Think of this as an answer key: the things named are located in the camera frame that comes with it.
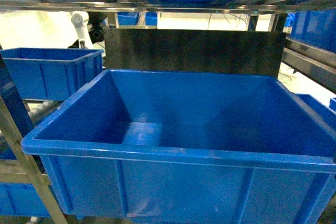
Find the white robotic arm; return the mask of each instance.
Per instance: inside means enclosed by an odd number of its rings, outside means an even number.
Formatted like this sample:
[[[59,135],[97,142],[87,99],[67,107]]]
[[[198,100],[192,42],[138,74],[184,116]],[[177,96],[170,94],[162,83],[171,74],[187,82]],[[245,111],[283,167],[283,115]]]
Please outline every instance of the white robotic arm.
[[[88,31],[89,14],[87,12],[73,12],[71,22],[78,35],[79,48],[93,49]]]

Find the blue plastic bin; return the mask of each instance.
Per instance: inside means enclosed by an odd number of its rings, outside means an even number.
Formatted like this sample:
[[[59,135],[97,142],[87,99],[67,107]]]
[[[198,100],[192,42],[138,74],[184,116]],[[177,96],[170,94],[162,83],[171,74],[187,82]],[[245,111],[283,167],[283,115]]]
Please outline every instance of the blue plastic bin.
[[[336,132],[275,78],[106,70],[22,141],[66,214],[311,223],[336,190]]]
[[[291,38],[336,52],[336,9],[296,13]]]
[[[331,98],[330,99],[329,108],[331,108],[332,110],[336,111],[336,98]]]
[[[309,107],[314,109],[315,112],[323,117],[323,120],[329,126],[331,126],[333,129],[336,129],[336,112],[333,109],[324,106],[311,95],[298,94],[298,97],[300,97],[302,101],[304,101],[307,105],[309,105]]]
[[[102,71],[102,50],[16,48],[2,50],[23,99],[63,101]]]
[[[157,26],[157,13],[146,13],[145,21],[147,26]]]
[[[286,18],[285,27],[291,27],[295,19],[295,13],[289,13]]]
[[[16,159],[10,149],[0,159]],[[50,217],[31,184],[0,183],[0,215]]]
[[[135,26],[139,20],[139,13],[118,13],[118,23],[120,26]]]

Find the bin rim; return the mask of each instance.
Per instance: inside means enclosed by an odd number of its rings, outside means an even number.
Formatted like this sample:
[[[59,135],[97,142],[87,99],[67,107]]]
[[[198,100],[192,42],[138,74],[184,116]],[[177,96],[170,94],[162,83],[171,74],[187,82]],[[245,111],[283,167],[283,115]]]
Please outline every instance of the bin rim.
[[[18,47],[18,48],[11,48],[11,49],[3,49],[0,50],[0,54],[2,51],[14,51],[14,50],[20,50],[20,49],[34,49],[34,50],[82,50],[83,52],[88,52],[88,54],[85,54],[83,56],[80,56],[73,60],[53,60],[53,59],[27,59],[27,58],[12,58],[12,57],[3,57],[4,60],[15,60],[15,61],[29,61],[30,63],[33,63],[34,61],[38,64],[43,62],[52,62],[52,63],[79,63],[82,62],[86,58],[92,58],[99,54],[103,54],[104,50],[102,49],[79,49],[79,48],[28,48],[28,47]]]
[[[336,173],[336,163],[333,157],[279,154],[279,153],[256,153],[241,151],[204,150],[177,147],[137,146],[124,144],[109,144],[97,142],[79,142],[66,140],[52,140],[36,138],[44,128],[63,114],[72,104],[79,100],[92,86],[101,78],[110,76],[111,72],[155,72],[167,73],[168,71],[139,71],[139,70],[104,70],[91,82],[85,84],[69,99],[67,99],[58,110],[41,122],[35,129],[28,133],[23,141],[22,147],[26,154],[51,155],[51,156],[74,156],[74,157],[96,157],[123,160],[139,160],[149,162],[166,162],[181,164],[200,164],[217,166],[237,166],[247,168],[285,169],[302,170],[305,172]],[[182,74],[199,74],[195,72],[173,72]],[[206,75],[223,75],[221,73],[203,73]],[[225,74],[230,76],[248,76],[248,74]],[[309,116],[319,115],[304,103],[296,94],[288,91],[276,78],[271,76],[256,76],[275,81],[284,92],[289,95]],[[318,126],[330,135],[335,141],[336,131],[323,122],[316,122]]]

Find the black panel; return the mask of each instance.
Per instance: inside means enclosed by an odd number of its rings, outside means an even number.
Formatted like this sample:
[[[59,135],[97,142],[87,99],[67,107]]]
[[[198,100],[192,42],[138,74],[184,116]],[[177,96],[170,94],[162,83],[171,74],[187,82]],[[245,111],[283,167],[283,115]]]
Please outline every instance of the black panel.
[[[284,33],[113,29],[105,36],[106,65],[277,77],[285,40]]]

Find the blue crate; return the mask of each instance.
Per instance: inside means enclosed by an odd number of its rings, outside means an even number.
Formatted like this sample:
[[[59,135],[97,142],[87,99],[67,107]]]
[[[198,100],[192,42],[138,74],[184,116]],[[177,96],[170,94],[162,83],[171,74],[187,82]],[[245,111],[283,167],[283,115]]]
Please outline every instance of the blue crate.
[[[289,13],[286,18],[285,27],[291,27],[295,19],[295,13]]]
[[[329,108],[336,111],[336,98],[331,98],[330,99]]]
[[[336,52],[336,9],[296,13],[291,38]]]
[[[16,159],[11,149],[0,159]],[[31,184],[0,183],[0,215],[50,217]]]
[[[321,118],[272,77],[107,70],[22,146],[66,214],[315,224],[336,191]]]
[[[63,101],[102,71],[102,50],[16,48],[2,50],[23,99]]]
[[[118,13],[118,23],[120,26],[135,26],[139,20],[139,13]]]
[[[145,21],[147,26],[157,26],[157,13],[146,13]]]

